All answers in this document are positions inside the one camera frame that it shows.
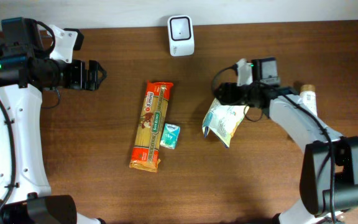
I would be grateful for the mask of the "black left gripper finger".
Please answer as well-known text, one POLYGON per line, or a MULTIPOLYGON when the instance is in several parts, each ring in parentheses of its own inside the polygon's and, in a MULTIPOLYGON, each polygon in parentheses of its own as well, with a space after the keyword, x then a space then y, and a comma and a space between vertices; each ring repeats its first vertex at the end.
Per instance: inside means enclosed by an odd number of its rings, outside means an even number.
POLYGON ((88 69, 88 73, 93 74, 93 75, 106 75, 107 71, 105 71, 105 69, 101 66, 101 64, 96 61, 96 60, 89 60, 89 69, 88 69))
POLYGON ((106 77, 90 76, 87 80, 87 90, 98 90, 106 77))

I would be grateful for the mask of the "yellow wet wipes pack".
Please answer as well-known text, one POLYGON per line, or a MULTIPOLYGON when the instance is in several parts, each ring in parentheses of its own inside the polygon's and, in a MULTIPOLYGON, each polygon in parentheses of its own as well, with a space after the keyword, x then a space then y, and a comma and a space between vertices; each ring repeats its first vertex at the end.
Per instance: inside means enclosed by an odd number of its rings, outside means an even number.
POLYGON ((222 142, 225 148, 229 148, 232 137, 238 125, 245 118, 249 110, 248 106, 222 105, 215 98, 209 107, 202 123, 203 135, 206 138, 212 131, 222 142))

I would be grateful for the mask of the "teal pocket tissue pack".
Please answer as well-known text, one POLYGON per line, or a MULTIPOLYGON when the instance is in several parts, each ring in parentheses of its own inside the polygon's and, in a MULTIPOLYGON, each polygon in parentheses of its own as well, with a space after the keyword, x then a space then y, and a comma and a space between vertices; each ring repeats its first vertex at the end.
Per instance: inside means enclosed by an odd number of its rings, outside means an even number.
POLYGON ((160 146, 167 149, 175 149, 177 146, 180 130, 180 127, 177 125, 165 123, 160 140, 160 146))

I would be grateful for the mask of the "white tube with tan cap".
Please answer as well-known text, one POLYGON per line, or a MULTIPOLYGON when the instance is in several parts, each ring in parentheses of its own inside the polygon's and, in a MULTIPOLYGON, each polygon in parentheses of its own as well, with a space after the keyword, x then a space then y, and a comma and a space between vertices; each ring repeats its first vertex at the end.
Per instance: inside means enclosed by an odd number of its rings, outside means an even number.
POLYGON ((300 97, 306 107, 315 115, 318 115, 316 106, 316 92, 314 85, 302 85, 300 88, 300 97))

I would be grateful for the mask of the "orange spaghetti pasta pack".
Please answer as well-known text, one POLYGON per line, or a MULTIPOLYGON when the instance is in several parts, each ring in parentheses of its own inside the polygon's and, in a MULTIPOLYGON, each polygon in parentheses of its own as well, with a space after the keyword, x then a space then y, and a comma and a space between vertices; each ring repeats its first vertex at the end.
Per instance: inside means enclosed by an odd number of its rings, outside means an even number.
POLYGON ((160 141, 173 83, 148 82, 129 167, 157 172, 160 141))

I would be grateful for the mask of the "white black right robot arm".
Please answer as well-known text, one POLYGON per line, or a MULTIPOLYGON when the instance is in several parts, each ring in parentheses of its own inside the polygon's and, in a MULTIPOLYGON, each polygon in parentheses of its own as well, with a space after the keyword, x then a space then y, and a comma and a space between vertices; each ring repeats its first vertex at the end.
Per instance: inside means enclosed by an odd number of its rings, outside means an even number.
POLYGON ((339 223, 358 208, 358 136, 345 137, 321 121, 291 86, 281 86, 275 58, 241 59, 230 69, 237 81, 221 82, 211 91, 225 106, 258 108, 281 126, 303 152, 300 199, 272 223, 339 223))

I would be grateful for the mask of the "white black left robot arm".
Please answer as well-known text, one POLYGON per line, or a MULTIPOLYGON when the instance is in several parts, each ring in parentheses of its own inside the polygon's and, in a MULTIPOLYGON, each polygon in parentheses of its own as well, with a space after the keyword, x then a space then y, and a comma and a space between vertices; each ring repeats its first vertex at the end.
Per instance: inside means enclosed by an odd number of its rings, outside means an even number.
POLYGON ((40 136, 44 90, 95 91, 107 73, 75 60, 83 34, 17 17, 1 22, 0 223, 101 223, 80 214, 69 195, 53 195, 40 136))

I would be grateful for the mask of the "white barcode scanner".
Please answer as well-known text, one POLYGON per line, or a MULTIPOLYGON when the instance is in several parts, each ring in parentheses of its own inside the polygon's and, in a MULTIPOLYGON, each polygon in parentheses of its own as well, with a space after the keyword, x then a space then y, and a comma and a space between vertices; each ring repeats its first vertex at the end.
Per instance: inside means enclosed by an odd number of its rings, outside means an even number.
POLYGON ((167 20, 170 55, 182 57, 193 55, 195 40, 190 16, 176 15, 167 20))

